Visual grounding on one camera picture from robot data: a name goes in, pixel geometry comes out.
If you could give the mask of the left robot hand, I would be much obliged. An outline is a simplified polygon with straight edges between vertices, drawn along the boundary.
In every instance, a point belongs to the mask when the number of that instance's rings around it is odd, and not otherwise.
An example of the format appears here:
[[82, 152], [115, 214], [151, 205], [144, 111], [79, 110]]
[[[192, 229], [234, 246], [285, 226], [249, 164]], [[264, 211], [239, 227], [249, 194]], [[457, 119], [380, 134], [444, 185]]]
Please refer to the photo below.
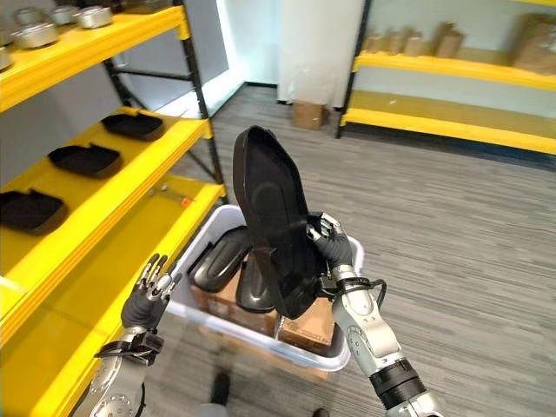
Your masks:
[[164, 272], [169, 257], [153, 254], [141, 270], [125, 301], [121, 322], [126, 329], [155, 333], [169, 304], [171, 295], [182, 278], [173, 267]]

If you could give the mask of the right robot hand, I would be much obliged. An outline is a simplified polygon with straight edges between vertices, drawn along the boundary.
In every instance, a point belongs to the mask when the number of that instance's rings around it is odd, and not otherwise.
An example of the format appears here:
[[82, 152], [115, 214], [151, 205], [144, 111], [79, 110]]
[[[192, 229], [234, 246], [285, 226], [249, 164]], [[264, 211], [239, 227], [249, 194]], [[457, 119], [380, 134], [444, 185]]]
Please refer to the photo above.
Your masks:
[[327, 262], [333, 278], [336, 281], [355, 278], [353, 252], [341, 224], [324, 212], [314, 215], [312, 220], [318, 220], [320, 227], [310, 222], [306, 226], [307, 237]]

